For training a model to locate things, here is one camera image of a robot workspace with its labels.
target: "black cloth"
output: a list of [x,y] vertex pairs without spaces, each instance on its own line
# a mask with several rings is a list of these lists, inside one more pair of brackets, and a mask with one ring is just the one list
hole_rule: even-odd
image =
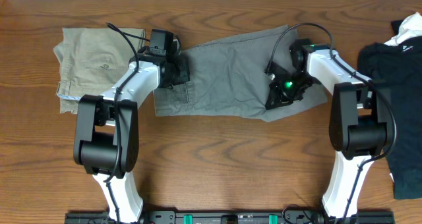
[[387,157],[395,199],[422,198],[422,36],[399,46],[374,43],[359,53],[358,71],[391,86],[397,144]]

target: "gray cloth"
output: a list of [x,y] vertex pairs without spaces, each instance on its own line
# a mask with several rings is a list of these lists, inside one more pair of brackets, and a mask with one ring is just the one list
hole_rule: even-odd
[[[293,105],[265,110],[270,79],[264,74],[281,26],[241,34],[195,46],[183,53],[189,60],[191,81],[170,90],[154,91],[157,116],[234,115],[270,122],[300,113],[326,102],[322,86],[307,89],[301,101]],[[297,39],[292,31],[281,40],[274,61],[288,72],[289,46]]]
[[[144,37],[143,29],[122,31]],[[135,49],[143,40],[129,37]],[[63,42],[53,49],[60,62],[60,113],[77,113],[84,94],[99,95],[127,71],[133,52],[121,34],[106,29],[64,28]]]

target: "green light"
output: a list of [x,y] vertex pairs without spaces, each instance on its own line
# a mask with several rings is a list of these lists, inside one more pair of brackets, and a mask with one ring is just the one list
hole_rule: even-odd
[[293,82],[284,82],[284,86],[288,89],[291,88],[291,86],[293,85]]

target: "wire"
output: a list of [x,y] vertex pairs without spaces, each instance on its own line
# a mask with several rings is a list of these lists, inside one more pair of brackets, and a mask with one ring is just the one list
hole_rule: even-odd
[[110,29],[112,29],[112,30],[114,30],[114,31],[116,31],[116,32],[119,32],[119,33],[123,33],[124,35],[126,35],[126,36],[130,36],[130,37],[134,37],[134,38],[136,38],[136,39],[140,39],[140,40],[145,40],[145,41],[150,41],[149,39],[147,39],[147,38],[143,38],[143,37],[140,37],[140,36],[135,36],[135,35],[132,35],[132,34],[129,34],[129,33],[126,33],[126,32],[122,32],[122,31],[120,31],[120,29],[118,29],[117,27],[115,27],[112,23],[110,23],[111,24],[111,26],[109,26],[108,25],[109,24],[109,22],[107,22],[107,26],[108,26],[108,28],[110,28]]
[[287,207],[285,207],[284,209],[283,209],[283,211],[282,211],[282,217],[283,217],[283,219],[284,219],[284,221],[286,221],[288,224],[293,224],[291,221],[289,221],[289,220],[287,220],[286,219],[286,217],[285,217],[285,212],[287,211],[287,209],[289,209],[289,207],[292,207],[292,206],[295,206],[295,207],[298,207],[302,212],[303,212],[303,214],[305,214],[305,217],[309,220],[309,223],[314,223],[313,221],[312,221],[312,219],[306,214],[306,212],[305,211],[303,211],[303,209],[301,208],[301,206],[299,206],[299,205],[297,205],[297,204],[290,204],[290,205],[287,205]]
[[117,153],[116,153],[114,168],[111,171],[110,176],[104,181],[106,183],[107,187],[108,187],[111,200],[113,201],[113,205],[115,207],[116,219],[117,219],[116,224],[120,224],[119,207],[117,206],[117,203],[114,199],[113,191],[112,191],[111,186],[110,186],[110,181],[115,176],[117,168],[119,167],[120,161],[121,161],[121,149],[122,148],[121,148],[121,128],[120,128],[120,118],[119,118],[119,96],[120,96],[121,90],[125,87],[126,83],[139,71],[139,58],[138,58],[138,54],[136,53],[135,47],[133,47],[133,44],[127,38],[125,33],[120,31],[120,29],[118,29],[116,26],[114,26],[110,22],[107,22],[107,26],[110,29],[112,29],[116,32],[119,32],[124,37],[124,39],[127,41],[129,46],[131,47],[133,54],[135,55],[135,60],[136,60],[136,67],[133,70],[133,72],[120,84],[120,86],[116,87],[116,92],[115,92],[115,95],[114,95],[114,111],[115,111],[115,126],[116,126],[116,133],[117,133]]
[[343,216],[343,222],[346,220],[346,217],[347,217],[347,213],[348,213],[348,211],[349,211],[349,207],[350,207],[350,204],[351,204],[351,200],[353,199],[353,195],[355,194],[355,190],[356,190],[356,186],[357,186],[357,182],[359,181],[359,177],[360,177],[360,175],[361,175],[361,172],[362,172],[362,170],[363,170],[363,166],[364,165],[366,165],[366,164],[368,164],[368,163],[370,163],[370,162],[373,162],[373,161],[377,161],[377,160],[379,160],[379,159],[382,159],[382,158],[384,158],[384,157],[386,157],[386,156],[388,156],[391,152],[392,152],[392,150],[394,149],[394,146],[396,145],[396,140],[397,140],[397,124],[396,124],[396,119],[394,118],[394,113],[393,113],[393,110],[392,110],[392,108],[391,108],[391,105],[389,104],[389,102],[388,102],[388,100],[385,98],[385,96],[375,87],[375,85],[372,83],[372,82],[369,82],[369,81],[367,81],[367,80],[365,80],[365,79],[363,79],[363,78],[361,78],[360,76],[358,76],[357,75],[357,72],[356,71],[354,71],[354,72],[352,72],[352,71],[350,71],[346,66],[344,66],[341,62],[339,62],[339,60],[337,60],[337,58],[336,58],[336,56],[337,55],[335,55],[335,54],[333,54],[333,48],[334,48],[334,38],[333,38],[333,36],[332,36],[332,34],[326,29],[326,28],[324,28],[323,26],[321,26],[321,25],[318,25],[318,24],[315,24],[315,23],[299,23],[299,24],[296,24],[296,25],[294,25],[294,26],[292,26],[292,27],[290,27],[290,28],[288,28],[278,39],[277,39],[277,41],[276,41],[276,44],[274,45],[274,48],[273,48],[273,50],[272,50],[272,54],[271,54],[271,58],[270,58],[270,61],[268,62],[268,65],[267,65],[267,68],[266,68],[266,70],[265,70],[265,73],[266,74],[268,74],[269,73],[269,71],[270,71],[270,67],[271,67],[271,64],[272,64],[272,61],[273,61],[273,58],[274,58],[274,54],[275,54],[275,52],[276,52],[276,48],[277,48],[277,46],[278,46],[278,44],[279,44],[279,42],[280,42],[280,40],[289,32],[289,31],[291,31],[291,30],[293,30],[293,29],[295,29],[295,28],[297,28],[297,27],[299,27],[299,26],[315,26],[315,27],[317,27],[317,28],[320,28],[321,30],[324,30],[327,34],[328,34],[328,37],[330,38],[330,57],[331,57],[331,59],[333,59],[333,61],[339,66],[339,67],[341,67],[343,70],[345,70],[347,73],[349,73],[352,77],[354,77],[354,78],[356,78],[356,79],[358,79],[359,81],[361,81],[362,83],[364,83],[364,85],[366,85],[370,90],[372,90],[380,99],[381,99],[381,101],[382,101],[382,103],[386,106],[386,108],[387,108],[387,110],[388,110],[388,113],[390,114],[390,119],[391,119],[391,122],[392,122],[392,126],[393,126],[393,139],[392,139],[392,141],[391,141],[391,143],[389,144],[389,145],[385,145],[385,146],[388,146],[387,147],[387,149],[386,149],[386,151],[383,153],[383,154],[380,154],[380,155],[376,155],[376,156],[373,156],[373,157],[371,157],[370,159],[368,159],[368,160],[365,160],[365,161],[363,161],[359,166],[358,166],[358,170],[357,170],[357,174],[356,174],[356,178],[355,178],[355,181],[354,181],[354,183],[353,183],[353,187],[352,187],[352,189],[351,189],[351,193],[350,193],[350,197],[349,197],[349,199],[347,199],[347,205],[346,205],[346,209],[345,209],[345,212],[344,212],[344,216]]

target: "wooden table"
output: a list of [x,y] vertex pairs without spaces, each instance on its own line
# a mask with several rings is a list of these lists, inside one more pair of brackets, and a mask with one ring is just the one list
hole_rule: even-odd
[[[163,28],[184,47],[316,22],[342,58],[392,36],[390,21],[422,0],[6,0],[0,16],[0,222],[62,223],[71,210],[105,210],[94,179],[73,161],[76,116],[59,113],[62,28]],[[326,42],[318,29],[303,37]],[[273,123],[238,117],[155,117],[150,96],[139,111],[135,179],[147,206],[179,210],[315,208],[332,172],[330,101]],[[391,208],[397,223],[422,222],[420,200],[395,200],[385,160],[367,175],[359,209]]]

